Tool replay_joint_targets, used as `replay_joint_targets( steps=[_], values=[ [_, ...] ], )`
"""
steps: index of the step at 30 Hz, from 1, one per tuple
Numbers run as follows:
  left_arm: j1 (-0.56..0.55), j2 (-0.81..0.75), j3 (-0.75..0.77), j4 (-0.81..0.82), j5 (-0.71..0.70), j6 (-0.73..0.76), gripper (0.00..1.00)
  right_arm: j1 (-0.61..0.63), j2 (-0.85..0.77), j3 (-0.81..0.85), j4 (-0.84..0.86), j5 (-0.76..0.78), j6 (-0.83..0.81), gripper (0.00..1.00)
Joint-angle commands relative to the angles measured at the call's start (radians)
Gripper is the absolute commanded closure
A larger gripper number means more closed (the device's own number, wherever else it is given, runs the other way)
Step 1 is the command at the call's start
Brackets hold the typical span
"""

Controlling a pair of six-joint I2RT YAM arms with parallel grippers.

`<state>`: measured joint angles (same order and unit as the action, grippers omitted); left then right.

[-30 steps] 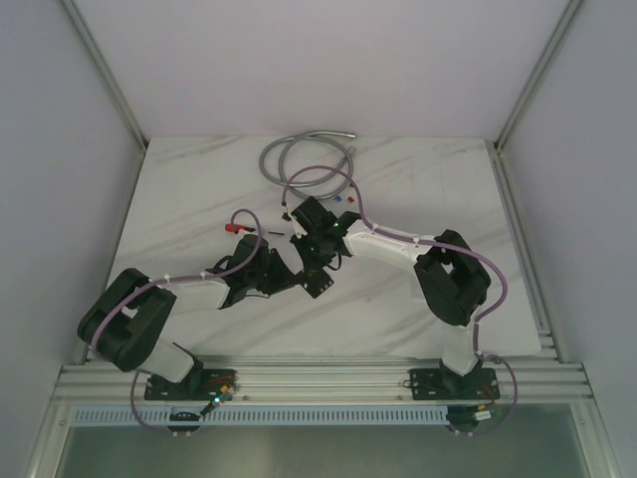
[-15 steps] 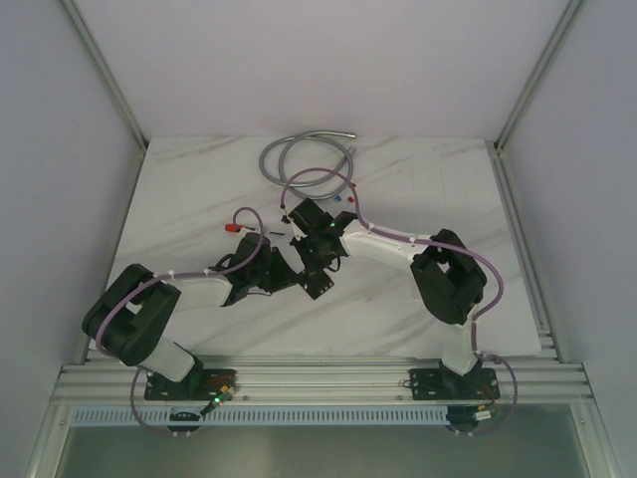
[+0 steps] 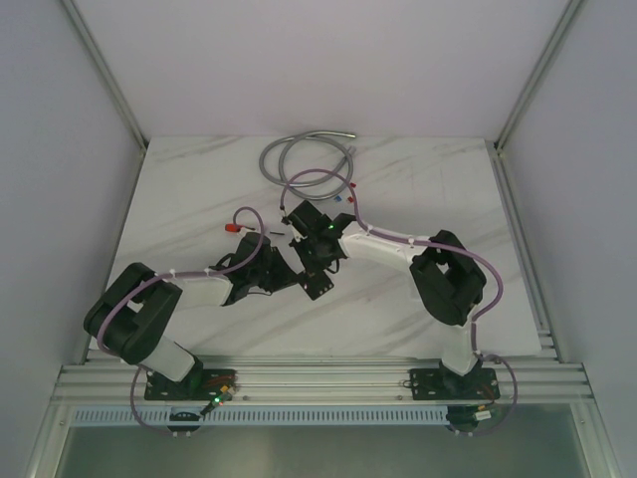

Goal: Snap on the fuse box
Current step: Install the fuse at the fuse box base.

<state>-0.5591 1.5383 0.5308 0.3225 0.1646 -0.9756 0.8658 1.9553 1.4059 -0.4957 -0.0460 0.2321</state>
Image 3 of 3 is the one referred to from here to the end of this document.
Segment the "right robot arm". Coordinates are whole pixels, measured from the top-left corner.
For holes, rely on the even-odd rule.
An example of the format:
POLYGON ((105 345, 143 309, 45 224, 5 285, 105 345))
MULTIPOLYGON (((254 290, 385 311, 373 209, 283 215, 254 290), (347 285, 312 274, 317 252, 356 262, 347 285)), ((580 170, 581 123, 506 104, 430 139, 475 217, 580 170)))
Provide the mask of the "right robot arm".
POLYGON ((443 325, 442 388, 454 397, 474 388, 479 359, 470 313, 482 302, 487 279, 453 233, 398 236, 363 225, 352 214, 331 219, 307 201, 283 211, 282 222, 292 229, 290 246, 304 266, 299 282, 313 300, 333 287, 328 276, 342 260, 367 260, 409 275, 424 309, 443 325))

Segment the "black fuse box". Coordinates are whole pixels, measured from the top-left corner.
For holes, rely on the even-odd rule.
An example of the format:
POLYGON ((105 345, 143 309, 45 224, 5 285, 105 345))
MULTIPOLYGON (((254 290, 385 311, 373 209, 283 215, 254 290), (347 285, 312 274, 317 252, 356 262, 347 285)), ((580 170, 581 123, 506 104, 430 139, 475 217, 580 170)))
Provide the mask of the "black fuse box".
POLYGON ((304 271, 300 275, 300 284, 313 301, 319 299, 333 288, 332 280, 324 271, 304 271))

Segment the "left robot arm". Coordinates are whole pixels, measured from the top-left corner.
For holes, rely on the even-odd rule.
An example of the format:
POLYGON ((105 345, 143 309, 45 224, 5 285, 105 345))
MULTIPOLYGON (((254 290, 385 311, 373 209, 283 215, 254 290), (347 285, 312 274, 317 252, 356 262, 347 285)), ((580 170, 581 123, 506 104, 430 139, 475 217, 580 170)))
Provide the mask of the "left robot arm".
POLYGON ((164 335, 178 309, 229 307, 258 289, 274 294, 298 275, 268 237, 245 234, 237 250, 202 271, 158 275, 132 263, 90 308, 84 329, 103 352, 168 379, 181 400, 203 388, 200 360, 164 335))

